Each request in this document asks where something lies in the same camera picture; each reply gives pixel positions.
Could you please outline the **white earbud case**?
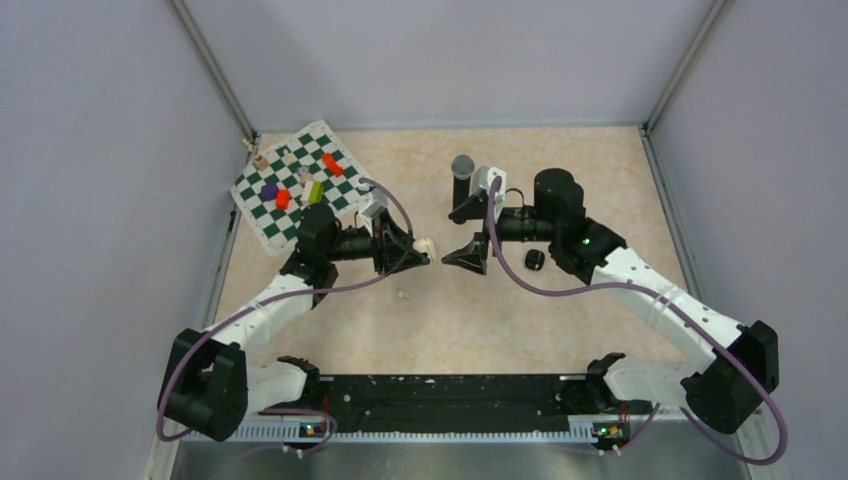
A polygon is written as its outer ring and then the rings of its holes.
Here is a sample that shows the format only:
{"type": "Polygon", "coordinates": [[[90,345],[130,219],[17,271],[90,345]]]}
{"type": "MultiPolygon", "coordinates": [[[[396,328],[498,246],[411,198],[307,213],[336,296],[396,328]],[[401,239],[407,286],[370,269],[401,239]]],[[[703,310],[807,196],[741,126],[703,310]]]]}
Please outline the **white earbud case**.
{"type": "Polygon", "coordinates": [[[430,237],[422,237],[413,242],[413,249],[426,255],[429,260],[436,260],[438,257],[438,249],[436,242],[430,237]]]}

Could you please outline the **black earbud case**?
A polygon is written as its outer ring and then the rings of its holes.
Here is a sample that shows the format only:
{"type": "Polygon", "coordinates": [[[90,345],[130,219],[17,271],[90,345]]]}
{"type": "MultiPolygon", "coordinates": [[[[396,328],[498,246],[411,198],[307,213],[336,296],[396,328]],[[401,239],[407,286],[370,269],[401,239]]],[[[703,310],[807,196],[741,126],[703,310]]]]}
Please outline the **black earbud case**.
{"type": "Polygon", "coordinates": [[[546,261],[546,255],[538,249],[530,249],[524,257],[524,266],[526,269],[537,272],[543,269],[546,261]]]}

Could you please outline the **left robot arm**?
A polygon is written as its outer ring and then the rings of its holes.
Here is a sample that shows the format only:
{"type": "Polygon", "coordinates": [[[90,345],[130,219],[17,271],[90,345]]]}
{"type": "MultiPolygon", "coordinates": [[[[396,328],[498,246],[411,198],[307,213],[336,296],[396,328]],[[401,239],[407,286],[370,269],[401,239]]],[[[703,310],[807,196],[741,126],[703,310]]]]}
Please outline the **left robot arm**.
{"type": "Polygon", "coordinates": [[[325,204],[301,216],[294,251],[271,283],[228,319],[174,340],[157,403],[157,427],[167,419],[215,441],[228,439],[247,416],[287,404],[308,413],[319,404],[318,369],[281,357],[259,368],[250,358],[286,325],[340,292],[337,262],[370,259],[380,279],[426,266],[436,255],[428,237],[402,230],[388,208],[366,204],[361,227],[342,227],[325,204]]]}

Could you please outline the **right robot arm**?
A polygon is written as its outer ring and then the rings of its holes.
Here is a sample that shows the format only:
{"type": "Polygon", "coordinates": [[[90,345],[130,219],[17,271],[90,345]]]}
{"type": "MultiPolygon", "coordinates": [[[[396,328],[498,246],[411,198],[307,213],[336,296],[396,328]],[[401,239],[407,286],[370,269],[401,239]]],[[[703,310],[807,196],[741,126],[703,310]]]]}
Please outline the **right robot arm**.
{"type": "Polygon", "coordinates": [[[533,201],[508,207],[504,171],[481,167],[453,179],[450,219],[481,220],[472,241],[443,259],[477,274],[506,242],[543,242],[550,258],[584,292],[604,290],[683,355],[678,363],[611,354],[587,370],[589,404],[612,412],[624,401],[682,409],[707,427],[733,434],[761,406],[781,435],[786,420],[772,399],[779,383],[778,337],[764,322],[745,325],[706,306],[650,267],[625,239],[590,218],[583,188],[561,168],[534,178],[533,201]]]}

